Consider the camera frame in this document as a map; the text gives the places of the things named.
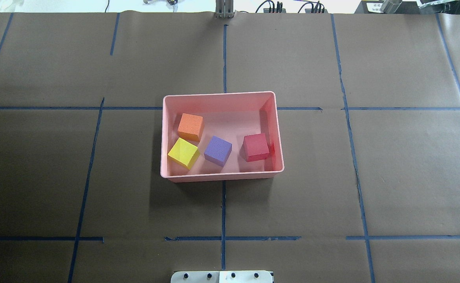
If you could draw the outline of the purple foam block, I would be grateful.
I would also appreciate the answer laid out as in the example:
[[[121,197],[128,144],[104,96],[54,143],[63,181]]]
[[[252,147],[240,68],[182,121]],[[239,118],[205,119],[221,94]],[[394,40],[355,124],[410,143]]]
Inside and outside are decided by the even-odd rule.
[[[224,167],[232,152],[232,144],[217,136],[212,136],[203,156],[206,160]]]

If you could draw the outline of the red foam block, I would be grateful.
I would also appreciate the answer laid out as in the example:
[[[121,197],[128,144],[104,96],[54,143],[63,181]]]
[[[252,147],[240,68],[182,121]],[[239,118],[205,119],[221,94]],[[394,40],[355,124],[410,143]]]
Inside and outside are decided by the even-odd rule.
[[[244,152],[247,162],[265,160],[270,155],[269,145],[265,134],[244,136]]]

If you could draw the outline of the orange foam block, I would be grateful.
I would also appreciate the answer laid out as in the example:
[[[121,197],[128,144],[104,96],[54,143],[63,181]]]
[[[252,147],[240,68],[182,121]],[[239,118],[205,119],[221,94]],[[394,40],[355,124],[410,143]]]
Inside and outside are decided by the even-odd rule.
[[[199,143],[203,136],[204,126],[202,116],[183,113],[178,124],[178,136],[184,140]]]

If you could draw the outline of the yellow-green foam block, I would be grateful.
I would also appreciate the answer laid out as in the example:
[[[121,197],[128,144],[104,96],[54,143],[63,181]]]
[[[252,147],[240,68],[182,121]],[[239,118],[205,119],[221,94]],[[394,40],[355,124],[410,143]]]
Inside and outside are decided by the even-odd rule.
[[[190,170],[198,160],[200,151],[196,145],[183,138],[178,138],[167,155],[178,165]]]

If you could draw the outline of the pink plastic bin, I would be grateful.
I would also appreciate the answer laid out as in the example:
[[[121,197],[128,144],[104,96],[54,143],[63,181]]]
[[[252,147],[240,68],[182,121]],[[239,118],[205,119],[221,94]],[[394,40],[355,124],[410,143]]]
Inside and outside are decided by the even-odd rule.
[[[204,122],[203,136],[196,143],[201,155],[190,170],[168,156],[178,139],[178,124],[184,113],[199,115]],[[270,151],[267,159],[246,161],[244,137],[252,134],[266,136]],[[273,91],[165,96],[161,136],[160,175],[172,182],[271,178],[285,169]],[[224,166],[202,155],[212,136],[232,144]]]

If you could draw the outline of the aluminium frame post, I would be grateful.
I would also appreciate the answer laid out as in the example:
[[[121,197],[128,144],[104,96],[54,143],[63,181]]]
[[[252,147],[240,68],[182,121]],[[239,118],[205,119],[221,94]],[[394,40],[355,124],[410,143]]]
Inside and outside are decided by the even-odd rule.
[[[234,0],[216,0],[215,18],[233,18],[235,16]]]

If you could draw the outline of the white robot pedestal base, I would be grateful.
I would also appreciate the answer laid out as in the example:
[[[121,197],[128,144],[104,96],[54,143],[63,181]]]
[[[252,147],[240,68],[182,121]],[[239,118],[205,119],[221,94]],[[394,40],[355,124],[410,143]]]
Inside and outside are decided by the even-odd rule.
[[[174,272],[171,283],[274,283],[267,270],[221,270]]]

